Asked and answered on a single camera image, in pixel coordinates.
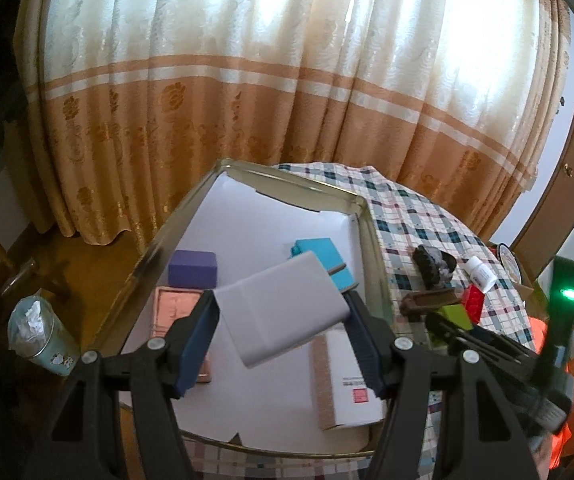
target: red block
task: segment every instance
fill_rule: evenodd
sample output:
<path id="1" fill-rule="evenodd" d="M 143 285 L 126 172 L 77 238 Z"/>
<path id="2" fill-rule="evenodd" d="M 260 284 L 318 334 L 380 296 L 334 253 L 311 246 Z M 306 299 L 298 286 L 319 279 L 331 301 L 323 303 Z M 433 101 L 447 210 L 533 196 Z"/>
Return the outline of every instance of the red block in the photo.
<path id="1" fill-rule="evenodd" d="M 469 285 L 460 300 L 464 305 L 471 323 L 477 325 L 480 323 L 480 316 L 483 313 L 484 294 L 475 285 Z"/>

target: white box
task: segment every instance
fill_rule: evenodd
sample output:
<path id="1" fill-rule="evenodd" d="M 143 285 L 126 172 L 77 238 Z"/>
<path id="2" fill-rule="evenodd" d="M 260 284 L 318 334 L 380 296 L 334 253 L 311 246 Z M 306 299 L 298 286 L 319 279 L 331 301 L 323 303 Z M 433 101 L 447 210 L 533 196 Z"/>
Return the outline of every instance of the white box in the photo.
<path id="1" fill-rule="evenodd" d="M 322 430 L 356 428 L 382 420 L 385 403 L 367 387 L 342 326 L 314 339 L 312 368 Z"/>

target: green block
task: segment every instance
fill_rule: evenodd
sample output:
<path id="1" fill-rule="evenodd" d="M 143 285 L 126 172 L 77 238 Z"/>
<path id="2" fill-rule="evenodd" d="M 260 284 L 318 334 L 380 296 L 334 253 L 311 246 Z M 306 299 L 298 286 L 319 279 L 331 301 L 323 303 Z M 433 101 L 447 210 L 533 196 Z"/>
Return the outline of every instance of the green block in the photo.
<path id="1" fill-rule="evenodd" d="M 453 324 L 458 325 L 462 330 L 471 330 L 474 327 L 465 307 L 461 304 L 442 306 L 438 313 L 449 319 Z"/>

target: curtain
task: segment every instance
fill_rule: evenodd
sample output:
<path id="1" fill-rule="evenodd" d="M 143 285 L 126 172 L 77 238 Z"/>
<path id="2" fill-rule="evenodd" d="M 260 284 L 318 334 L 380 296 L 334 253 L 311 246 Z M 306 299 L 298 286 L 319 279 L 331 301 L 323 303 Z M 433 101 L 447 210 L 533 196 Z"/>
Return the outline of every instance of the curtain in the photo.
<path id="1" fill-rule="evenodd" d="M 15 50 L 65 235 L 142 249 L 230 156 L 375 166 L 487 237 L 536 174 L 569 28 L 562 0 L 22 0 Z"/>

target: checkered tablecloth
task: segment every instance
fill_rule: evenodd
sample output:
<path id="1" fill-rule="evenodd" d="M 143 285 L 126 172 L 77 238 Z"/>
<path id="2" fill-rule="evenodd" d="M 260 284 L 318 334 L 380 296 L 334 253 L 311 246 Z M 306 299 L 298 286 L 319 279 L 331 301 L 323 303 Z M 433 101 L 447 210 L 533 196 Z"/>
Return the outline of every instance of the checkered tablecloth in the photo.
<path id="1" fill-rule="evenodd" d="M 459 265 L 452 284 L 469 285 L 462 264 L 478 256 L 498 276 L 498 283 L 486 295 L 481 325 L 513 337 L 533 349 L 531 329 L 523 303 L 509 276 L 486 245 L 452 214 L 405 186 L 387 180 L 372 167 L 348 168 L 341 164 L 281 164 L 281 170 L 362 195 L 369 203 L 382 257 L 387 271 L 392 302 L 392 329 L 414 340 L 426 342 L 421 323 L 410 323 L 400 315 L 400 301 L 411 290 L 424 290 L 420 273 L 412 261 L 419 244 L 452 254 Z M 435 463 L 440 426 L 440 393 L 432 392 L 418 474 L 430 480 Z M 185 440 L 189 456 L 200 478 L 291 478 L 311 480 L 359 480 L 369 465 L 368 456 L 342 459 L 300 459 L 260 456 Z"/>

